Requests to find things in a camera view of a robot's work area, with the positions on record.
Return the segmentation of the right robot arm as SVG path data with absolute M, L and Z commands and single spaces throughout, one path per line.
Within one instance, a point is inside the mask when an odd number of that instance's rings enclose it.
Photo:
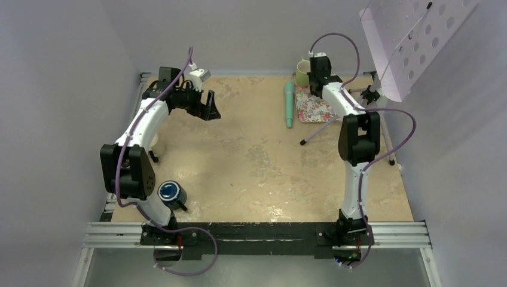
M 367 168 L 380 151 L 380 115 L 360 106 L 340 78 L 331 74 L 331 61 L 325 53 L 311 54 L 309 61 L 310 93 L 329 104 L 341 120 L 337 148 L 346 169 L 343 204 L 333 231 L 326 237 L 338 246 L 352 244 L 368 228 L 364 192 Z

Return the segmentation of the cream enamel mug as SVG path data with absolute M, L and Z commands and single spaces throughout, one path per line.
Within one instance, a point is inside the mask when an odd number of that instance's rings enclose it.
M 148 154 L 151 157 L 151 160 L 154 163 L 158 163 L 160 161 L 160 157 L 165 153 L 166 146 L 164 142 L 160 139 L 159 135 L 156 133 L 149 145 Z

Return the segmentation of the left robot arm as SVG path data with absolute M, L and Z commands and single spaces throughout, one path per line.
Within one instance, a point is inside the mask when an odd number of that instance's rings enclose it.
M 172 210 L 155 192 L 156 157 L 150 147 L 162 122 L 175 109 L 204 121 L 218 120 L 215 93 L 209 90 L 201 101 L 203 84 L 210 77 L 207 69 L 190 65 L 185 75 L 177 68 L 161 67 L 159 78 L 142 93 L 140 107 L 127 130 L 99 152 L 107 192 L 115 194 L 121 207 L 135 207 L 156 227 L 155 237 L 169 245 L 178 238 L 177 226 L 170 223 Z

